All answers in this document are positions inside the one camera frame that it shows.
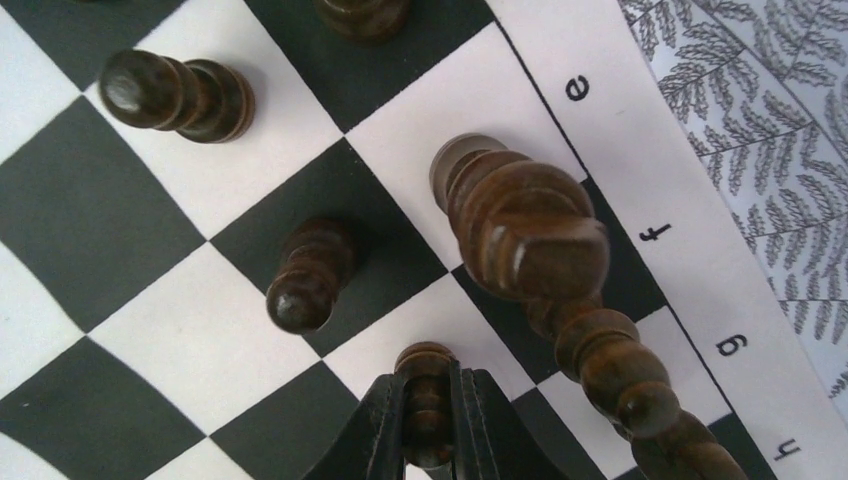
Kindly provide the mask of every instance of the black square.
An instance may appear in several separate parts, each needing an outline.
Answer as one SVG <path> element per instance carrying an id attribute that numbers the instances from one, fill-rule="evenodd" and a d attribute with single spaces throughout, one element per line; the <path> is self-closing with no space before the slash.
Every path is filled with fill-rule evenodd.
<path id="1" fill-rule="evenodd" d="M 185 0 L 0 0 L 80 90 L 115 51 L 132 48 Z"/>
<path id="2" fill-rule="evenodd" d="M 604 306 L 638 322 L 666 306 L 665 295 L 595 181 L 589 177 L 582 185 L 595 206 L 595 217 L 607 226 L 610 239 L 610 269 L 602 290 Z"/>
<path id="3" fill-rule="evenodd" d="M 211 437 L 256 480 L 302 478 L 324 456 L 358 404 L 319 362 Z"/>
<path id="4" fill-rule="evenodd" d="M 0 241 L 88 332 L 204 239 L 80 97 L 0 165 Z"/>
<path id="5" fill-rule="evenodd" d="M 344 132 L 494 20 L 484 0 L 413 0 L 396 37 L 363 47 L 324 25 L 312 0 L 246 3 Z"/>
<path id="6" fill-rule="evenodd" d="M 512 402 L 527 430 L 561 472 L 580 480 L 606 480 L 545 397 L 534 388 Z"/>
<path id="7" fill-rule="evenodd" d="M 0 431 L 72 480 L 146 478 L 204 438 L 88 338 L 0 401 Z"/>
<path id="8" fill-rule="evenodd" d="M 768 462 L 763 458 L 757 444 L 748 433 L 748 429 L 735 413 L 726 415 L 710 424 L 710 431 L 716 436 L 728 453 L 742 467 L 750 479 L 777 480 Z"/>
<path id="9" fill-rule="evenodd" d="M 559 371 L 554 360 L 554 345 L 530 328 L 519 302 L 504 300 L 483 290 L 468 274 L 465 265 L 451 273 L 533 383 L 542 383 Z"/>
<path id="10" fill-rule="evenodd" d="M 286 238 L 311 217 L 347 224 L 361 259 L 333 315 L 321 330 L 304 337 L 321 356 L 447 274 L 345 139 L 254 205 L 212 244 L 264 293 L 279 269 Z"/>

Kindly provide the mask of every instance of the fern pattern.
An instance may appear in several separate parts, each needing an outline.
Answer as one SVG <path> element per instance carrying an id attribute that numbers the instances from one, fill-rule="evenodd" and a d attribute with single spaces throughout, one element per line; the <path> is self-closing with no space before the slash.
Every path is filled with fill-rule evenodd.
<path id="1" fill-rule="evenodd" d="M 802 344 L 839 352 L 811 358 L 848 397 L 848 0 L 619 4 Z"/>

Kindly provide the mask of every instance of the chess pawn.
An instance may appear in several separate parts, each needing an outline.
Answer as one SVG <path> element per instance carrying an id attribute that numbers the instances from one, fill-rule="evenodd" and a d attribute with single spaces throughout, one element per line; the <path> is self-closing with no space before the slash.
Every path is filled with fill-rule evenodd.
<path id="1" fill-rule="evenodd" d="M 112 55 L 100 74 L 100 98 L 119 121 L 176 130 L 198 143 L 240 137 L 255 110 L 253 90 L 235 70 L 211 60 L 185 63 L 143 50 Z"/>
<path id="2" fill-rule="evenodd" d="M 314 0 L 324 23 L 356 43 L 376 45 L 406 23 L 411 0 Z"/>
<path id="3" fill-rule="evenodd" d="M 436 155 L 430 183 L 469 275 L 522 301 L 533 329 L 555 342 L 557 364 L 595 408 L 636 437 L 680 412 L 668 372 L 625 315 L 601 308 L 606 228 L 571 176 L 478 134 Z"/>
<path id="4" fill-rule="evenodd" d="M 354 272 L 350 235 L 337 222 L 312 219 L 283 247 L 283 263 L 266 294 L 271 320 L 286 332 L 313 333 L 329 319 Z"/>
<path id="5" fill-rule="evenodd" d="M 450 364 L 454 354 L 433 342 L 409 346 L 398 355 L 395 374 L 405 380 L 402 445 L 404 458 L 430 470 L 451 460 L 453 418 Z"/>

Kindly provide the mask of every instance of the white square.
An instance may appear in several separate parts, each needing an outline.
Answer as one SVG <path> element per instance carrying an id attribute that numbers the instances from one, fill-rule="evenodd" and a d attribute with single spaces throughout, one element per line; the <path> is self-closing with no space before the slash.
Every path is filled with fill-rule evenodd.
<path id="1" fill-rule="evenodd" d="M 539 391 L 604 477 L 616 478 L 636 466 L 630 443 L 589 403 L 579 383 L 556 373 L 539 384 Z"/>
<path id="2" fill-rule="evenodd" d="M 206 238 L 342 138 L 244 2 L 188 0 L 136 48 L 179 61 L 220 62 L 253 87 L 251 127 L 235 141 L 211 145 L 127 126 L 105 110 L 96 84 L 85 92 Z"/>
<path id="3" fill-rule="evenodd" d="M 361 399 L 377 376 L 394 371 L 403 349 L 424 341 L 449 348 L 463 368 L 488 370 L 510 400 L 533 388 L 533 381 L 452 275 L 377 320 L 324 362 Z"/>
<path id="4" fill-rule="evenodd" d="M 209 438 L 168 462 L 147 480 L 252 480 Z"/>
<path id="5" fill-rule="evenodd" d="M 89 336 L 207 434 L 319 360 L 271 323 L 264 296 L 208 243 Z"/>
<path id="6" fill-rule="evenodd" d="M 663 307 L 636 324 L 642 344 L 662 360 L 680 406 L 709 425 L 731 413 L 671 310 Z"/>
<path id="7" fill-rule="evenodd" d="M 433 480 L 433 478 L 415 465 L 407 465 L 406 476 L 403 480 Z"/>
<path id="8" fill-rule="evenodd" d="M 80 95 L 53 60 L 0 7 L 0 164 Z"/>
<path id="9" fill-rule="evenodd" d="M 3 398 L 76 343 L 83 333 L 41 282 L 2 243 L 0 272 L 0 398 Z"/>
<path id="10" fill-rule="evenodd" d="M 429 170 L 442 145 L 469 132 L 586 178 L 504 36 L 484 28 L 347 134 L 448 269 L 462 260 Z"/>
<path id="11" fill-rule="evenodd" d="M 0 433 L 0 478 L 15 480 L 67 480 L 32 450 Z"/>

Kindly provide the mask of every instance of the chessboard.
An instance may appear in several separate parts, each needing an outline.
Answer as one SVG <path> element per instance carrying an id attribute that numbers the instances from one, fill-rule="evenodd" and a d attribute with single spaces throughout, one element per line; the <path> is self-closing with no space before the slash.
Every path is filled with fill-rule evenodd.
<path id="1" fill-rule="evenodd" d="M 518 304 L 465 271 L 428 169 L 468 132 L 581 181 L 609 229 L 605 304 L 751 479 L 848 469 L 845 426 L 614 0 L 413 1 L 377 47 L 309 0 L 0 4 L 0 478 L 296 480 L 427 340 L 488 370 L 572 478 L 644 478 Z M 203 145 L 117 121 L 97 78 L 130 48 L 241 72 L 252 126 Z M 301 337 L 264 295 L 315 216 L 349 219 L 364 260 Z"/>

